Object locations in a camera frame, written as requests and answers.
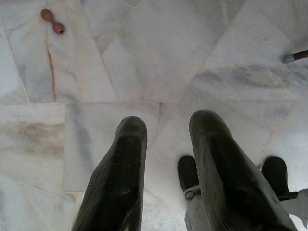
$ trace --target small red dumbbell toy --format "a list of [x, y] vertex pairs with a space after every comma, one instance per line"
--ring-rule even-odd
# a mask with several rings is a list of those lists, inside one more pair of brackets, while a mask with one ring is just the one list
[[47, 22], [51, 22], [52, 24], [52, 29], [54, 32], [56, 32], [57, 34], [63, 34], [65, 32], [65, 27], [62, 23], [56, 22], [53, 18], [53, 13], [48, 10], [48, 9], [43, 9], [40, 12], [40, 16], [42, 16], [42, 18], [47, 21]]

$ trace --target rubber tip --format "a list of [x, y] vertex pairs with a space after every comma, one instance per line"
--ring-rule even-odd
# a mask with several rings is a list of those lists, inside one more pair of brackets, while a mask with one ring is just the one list
[[288, 63], [294, 62], [294, 57], [292, 54], [290, 54], [290, 55], [285, 56], [283, 60], [285, 64], [288, 64]]

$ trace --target marble floor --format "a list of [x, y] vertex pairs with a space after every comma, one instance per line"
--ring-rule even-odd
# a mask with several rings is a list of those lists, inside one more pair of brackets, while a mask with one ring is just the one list
[[199, 109], [220, 114], [257, 166], [282, 157], [290, 190], [308, 188], [308, 59], [282, 63], [308, 49], [307, 11], [305, 0], [0, 0], [0, 230], [69, 231], [131, 115], [148, 128], [142, 230], [186, 230], [176, 166], [193, 155]]

